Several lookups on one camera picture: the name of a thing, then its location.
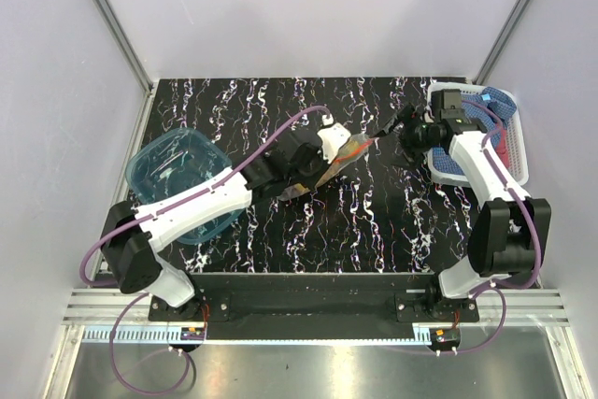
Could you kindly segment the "clear zip top bag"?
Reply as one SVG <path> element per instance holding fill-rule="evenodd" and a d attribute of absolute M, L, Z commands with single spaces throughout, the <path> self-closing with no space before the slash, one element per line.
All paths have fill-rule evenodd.
<path fill-rule="evenodd" d="M 367 134 L 351 135 L 349 140 L 340 148 L 331 165 L 321 175 L 313 188 L 308 188 L 302 183 L 296 183 L 286 188 L 282 194 L 278 196 L 278 200 L 290 201 L 317 190 L 332 178 L 337 177 L 346 167 L 359 161 L 375 142 L 376 139 Z"/>

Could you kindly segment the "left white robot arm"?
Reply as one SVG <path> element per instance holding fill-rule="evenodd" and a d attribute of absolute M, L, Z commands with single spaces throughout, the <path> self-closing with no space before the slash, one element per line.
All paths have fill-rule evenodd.
<path fill-rule="evenodd" d="M 102 253 L 124 294 L 148 293 L 184 321 L 201 311 L 189 275 L 160 255 L 191 230 L 302 183 L 314 186 L 338 150 L 323 132 L 294 131 L 273 137 L 235 168 L 163 201 L 125 213 L 105 234 Z"/>

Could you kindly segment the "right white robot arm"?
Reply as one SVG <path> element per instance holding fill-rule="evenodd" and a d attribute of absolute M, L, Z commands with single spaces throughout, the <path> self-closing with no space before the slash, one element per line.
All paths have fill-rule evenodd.
<path fill-rule="evenodd" d="M 466 99 L 458 88 L 430 92 L 425 109 L 406 104 L 374 136 L 399 128 L 399 164 L 416 166 L 434 148 L 462 170 L 481 210 L 467 254 L 434 275 L 423 296 L 427 315 L 444 321 L 458 304 L 491 288 L 527 290 L 536 283 L 546 250 L 551 208 L 532 198 L 510 175 L 491 144 L 504 121 L 489 107 Z"/>

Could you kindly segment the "red cloth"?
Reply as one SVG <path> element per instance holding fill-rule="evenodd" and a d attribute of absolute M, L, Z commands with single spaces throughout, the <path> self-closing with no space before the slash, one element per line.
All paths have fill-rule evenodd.
<path fill-rule="evenodd" d="M 491 145 L 494 148 L 499 160 L 506 167 L 510 167 L 509 151 L 506 143 L 506 130 L 501 128 L 491 137 Z"/>

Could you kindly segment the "blue transparent plastic container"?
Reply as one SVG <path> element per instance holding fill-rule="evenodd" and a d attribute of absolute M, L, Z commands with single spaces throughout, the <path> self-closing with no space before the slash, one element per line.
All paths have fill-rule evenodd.
<path fill-rule="evenodd" d="M 199 244 L 222 232 L 251 203 L 232 163 L 207 137 L 177 128 L 158 137 L 127 164 L 125 177 L 141 203 L 136 218 L 159 251 L 175 240 Z"/>

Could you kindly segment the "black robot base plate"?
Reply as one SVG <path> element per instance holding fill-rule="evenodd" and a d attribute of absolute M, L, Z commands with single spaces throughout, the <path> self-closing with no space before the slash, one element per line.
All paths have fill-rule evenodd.
<path fill-rule="evenodd" d="M 440 295 L 430 274 L 233 274 L 192 276 L 197 295 L 172 308 L 158 297 L 150 321 L 207 319 L 211 340 L 323 344 L 414 337 L 415 324 L 479 321 L 477 304 Z"/>

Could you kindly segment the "aluminium rail frame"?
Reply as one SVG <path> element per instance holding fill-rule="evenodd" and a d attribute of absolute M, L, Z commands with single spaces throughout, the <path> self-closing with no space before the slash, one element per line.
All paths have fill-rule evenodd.
<path fill-rule="evenodd" d="M 141 63 L 131 40 L 126 34 L 121 21 L 117 17 L 110 0 L 93 0 L 93 3 L 102 17 L 107 29 L 121 52 L 121 56 L 131 69 L 137 84 L 144 94 L 151 92 L 154 82 L 148 75 L 147 70 Z"/>

